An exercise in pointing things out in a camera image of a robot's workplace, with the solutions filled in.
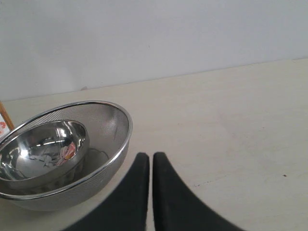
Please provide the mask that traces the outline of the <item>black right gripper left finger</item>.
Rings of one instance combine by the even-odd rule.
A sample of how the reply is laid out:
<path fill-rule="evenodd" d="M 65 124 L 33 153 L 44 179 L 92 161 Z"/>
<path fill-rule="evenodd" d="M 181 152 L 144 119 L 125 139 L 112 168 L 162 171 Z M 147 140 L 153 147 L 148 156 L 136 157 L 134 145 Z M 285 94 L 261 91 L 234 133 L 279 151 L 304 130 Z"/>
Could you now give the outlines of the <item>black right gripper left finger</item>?
<path fill-rule="evenodd" d="M 144 231 L 148 210 L 150 161 L 138 153 L 125 177 L 94 210 L 66 231 Z"/>

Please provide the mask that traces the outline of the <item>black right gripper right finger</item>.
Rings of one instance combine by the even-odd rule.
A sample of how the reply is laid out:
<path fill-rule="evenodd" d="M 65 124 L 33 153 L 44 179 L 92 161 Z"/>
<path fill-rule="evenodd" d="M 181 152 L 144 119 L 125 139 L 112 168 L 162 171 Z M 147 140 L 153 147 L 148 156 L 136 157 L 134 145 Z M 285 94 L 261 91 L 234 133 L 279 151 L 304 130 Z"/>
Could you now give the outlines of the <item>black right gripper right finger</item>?
<path fill-rule="evenodd" d="M 187 187 L 164 152 L 153 155 L 153 212 L 157 231 L 241 230 Z"/>

